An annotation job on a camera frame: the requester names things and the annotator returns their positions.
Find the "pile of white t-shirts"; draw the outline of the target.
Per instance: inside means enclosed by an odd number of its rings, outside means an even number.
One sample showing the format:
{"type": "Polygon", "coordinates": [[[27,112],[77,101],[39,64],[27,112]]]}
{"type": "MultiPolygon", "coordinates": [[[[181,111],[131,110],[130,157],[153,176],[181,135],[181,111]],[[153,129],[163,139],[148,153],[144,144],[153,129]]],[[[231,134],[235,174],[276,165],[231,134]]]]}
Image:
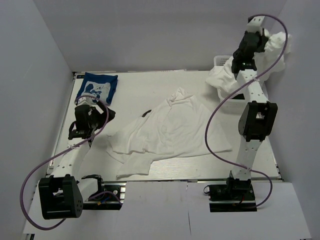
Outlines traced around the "pile of white t-shirts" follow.
{"type": "MultiPolygon", "coordinates": [[[[267,81],[270,75],[274,72],[281,72],[286,68],[285,56],[291,51],[291,41],[292,35],[286,33],[284,31],[270,34],[268,30],[263,29],[264,34],[267,36],[267,43],[265,44],[264,52],[241,52],[239,48],[232,54],[232,64],[231,64],[231,72],[234,74],[235,80],[240,71],[244,70],[254,70],[257,75],[260,75],[265,70],[267,70],[272,64],[274,66],[265,73],[263,76],[259,78],[260,83],[267,81]],[[281,56],[279,61],[275,63],[275,61],[280,56],[280,53],[283,50],[285,41],[287,41],[287,45],[284,51],[284,55],[281,56]]],[[[218,87],[218,81],[215,75],[215,68],[213,67],[205,82],[216,88],[218,87]]]]}

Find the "white t-shirt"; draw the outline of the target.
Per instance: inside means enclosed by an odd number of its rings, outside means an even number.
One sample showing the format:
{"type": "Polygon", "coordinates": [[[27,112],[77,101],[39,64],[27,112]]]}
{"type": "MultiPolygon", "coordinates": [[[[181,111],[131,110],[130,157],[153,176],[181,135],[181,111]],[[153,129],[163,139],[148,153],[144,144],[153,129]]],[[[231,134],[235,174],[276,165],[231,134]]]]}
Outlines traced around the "white t-shirt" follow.
{"type": "Polygon", "coordinates": [[[148,175],[153,162],[232,151],[219,120],[193,94],[178,88],[160,105],[107,139],[106,152],[120,162],[116,178],[148,175]]]}

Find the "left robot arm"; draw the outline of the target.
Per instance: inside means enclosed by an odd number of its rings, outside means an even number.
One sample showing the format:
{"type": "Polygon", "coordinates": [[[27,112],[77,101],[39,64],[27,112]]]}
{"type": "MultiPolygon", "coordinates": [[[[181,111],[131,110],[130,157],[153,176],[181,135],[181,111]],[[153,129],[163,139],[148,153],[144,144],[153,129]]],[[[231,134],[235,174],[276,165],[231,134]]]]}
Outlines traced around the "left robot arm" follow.
{"type": "Polygon", "coordinates": [[[84,202],[90,197],[99,200],[106,187],[98,174],[81,176],[79,171],[93,140],[116,113],[101,100],[89,102],[89,95],[77,99],[75,120],[68,129],[66,152],[55,170],[38,184],[42,216],[45,220],[78,218],[84,202]]]}

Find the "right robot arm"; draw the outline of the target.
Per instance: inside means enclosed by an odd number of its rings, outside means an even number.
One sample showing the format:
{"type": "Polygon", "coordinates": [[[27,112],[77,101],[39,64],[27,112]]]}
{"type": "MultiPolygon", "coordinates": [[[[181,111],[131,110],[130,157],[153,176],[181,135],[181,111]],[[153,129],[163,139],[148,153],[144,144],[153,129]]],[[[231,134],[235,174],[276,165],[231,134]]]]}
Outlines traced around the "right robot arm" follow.
{"type": "Polygon", "coordinates": [[[243,89],[246,106],[238,122],[240,147],[236,166],[226,181],[226,195],[236,200],[251,190],[251,169],[257,151],[271,133],[278,106],[269,102],[257,81],[256,53],[262,53],[268,38],[262,28],[262,16],[250,17],[246,31],[233,53],[231,71],[243,89]]]}

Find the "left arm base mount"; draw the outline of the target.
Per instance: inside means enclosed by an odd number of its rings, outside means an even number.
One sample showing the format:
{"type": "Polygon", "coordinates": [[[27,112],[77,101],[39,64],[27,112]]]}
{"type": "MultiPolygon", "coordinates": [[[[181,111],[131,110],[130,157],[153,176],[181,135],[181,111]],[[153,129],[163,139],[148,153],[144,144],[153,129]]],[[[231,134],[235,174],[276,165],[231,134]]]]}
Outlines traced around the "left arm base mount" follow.
{"type": "Polygon", "coordinates": [[[84,202],[84,210],[93,211],[118,211],[121,209],[125,199],[126,183],[125,182],[103,182],[102,190],[104,192],[99,196],[84,202]]]}

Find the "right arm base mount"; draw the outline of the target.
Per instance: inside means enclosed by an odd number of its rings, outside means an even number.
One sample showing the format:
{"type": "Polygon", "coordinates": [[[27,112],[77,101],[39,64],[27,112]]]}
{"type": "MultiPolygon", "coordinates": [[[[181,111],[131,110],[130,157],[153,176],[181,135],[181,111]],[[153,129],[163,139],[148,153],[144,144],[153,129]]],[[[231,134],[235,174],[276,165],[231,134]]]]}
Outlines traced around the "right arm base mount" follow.
{"type": "Polygon", "coordinates": [[[228,189],[227,184],[211,184],[203,189],[209,196],[211,213],[256,212],[256,198],[251,185],[248,189],[228,189]]]}

